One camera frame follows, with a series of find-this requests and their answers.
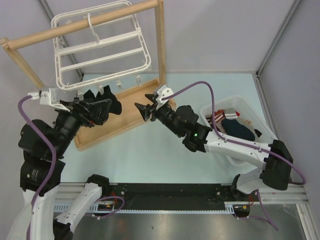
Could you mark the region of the black sock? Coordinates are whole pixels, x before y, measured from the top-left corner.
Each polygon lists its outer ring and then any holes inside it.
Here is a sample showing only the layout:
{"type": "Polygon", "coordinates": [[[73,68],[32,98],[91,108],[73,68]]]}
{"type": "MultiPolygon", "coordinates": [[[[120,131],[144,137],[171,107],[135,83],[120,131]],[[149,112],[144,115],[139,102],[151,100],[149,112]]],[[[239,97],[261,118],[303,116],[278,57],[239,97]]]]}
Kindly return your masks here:
{"type": "Polygon", "coordinates": [[[89,102],[90,101],[93,102],[96,99],[96,97],[95,97],[95,94],[91,90],[88,90],[83,94],[83,99],[86,101],[89,101],[89,102]]]}
{"type": "Polygon", "coordinates": [[[103,94],[100,92],[96,95],[97,101],[108,100],[109,109],[108,112],[114,115],[120,115],[122,113],[122,104],[117,97],[112,93],[109,85],[103,87],[103,94]]]}

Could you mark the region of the white plastic clip hanger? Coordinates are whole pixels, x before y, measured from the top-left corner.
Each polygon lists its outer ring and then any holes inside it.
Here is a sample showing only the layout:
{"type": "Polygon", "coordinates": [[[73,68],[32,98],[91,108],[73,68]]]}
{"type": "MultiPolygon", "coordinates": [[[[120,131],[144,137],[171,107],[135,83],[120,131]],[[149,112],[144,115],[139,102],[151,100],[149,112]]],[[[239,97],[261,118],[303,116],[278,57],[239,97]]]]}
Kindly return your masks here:
{"type": "Polygon", "coordinates": [[[120,17],[53,39],[56,85],[74,91],[143,73],[151,56],[136,14],[120,17]],[[67,73],[80,70],[95,78],[70,83],[67,73]]]}

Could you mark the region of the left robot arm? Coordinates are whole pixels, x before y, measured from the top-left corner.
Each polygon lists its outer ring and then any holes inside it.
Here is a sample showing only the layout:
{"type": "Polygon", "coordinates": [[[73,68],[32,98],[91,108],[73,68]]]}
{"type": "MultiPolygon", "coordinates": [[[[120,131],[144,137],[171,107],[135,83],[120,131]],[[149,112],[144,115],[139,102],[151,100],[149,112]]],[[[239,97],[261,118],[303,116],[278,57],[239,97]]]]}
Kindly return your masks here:
{"type": "Polygon", "coordinates": [[[18,142],[24,158],[20,187],[25,206],[7,238],[70,240],[90,206],[110,196],[111,186],[107,177],[91,175],[66,213],[54,217],[56,194],[65,167],[64,153],[81,127],[94,127],[107,121],[113,101],[110,98],[87,97],[52,103],[58,115],[54,126],[50,126],[26,115],[23,104],[34,99],[33,95],[27,95],[18,102],[19,113],[26,122],[18,142]]]}

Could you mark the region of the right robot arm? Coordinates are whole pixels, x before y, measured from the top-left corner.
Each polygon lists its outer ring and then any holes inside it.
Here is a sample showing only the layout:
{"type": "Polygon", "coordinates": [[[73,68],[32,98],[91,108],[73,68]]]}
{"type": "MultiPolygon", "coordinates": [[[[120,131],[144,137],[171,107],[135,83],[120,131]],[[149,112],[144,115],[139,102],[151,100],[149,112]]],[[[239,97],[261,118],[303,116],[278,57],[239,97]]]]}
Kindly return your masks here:
{"type": "Polygon", "coordinates": [[[172,109],[168,103],[159,105],[154,94],[146,94],[146,98],[152,104],[134,104],[143,120],[159,120],[177,137],[183,138],[182,144],[191,152],[218,153],[256,167],[234,177],[230,194],[235,200],[242,201],[248,194],[264,187],[287,190],[293,160],[282,141],[252,142],[225,134],[218,135],[211,127],[198,123],[199,116],[190,105],[172,109]]]}

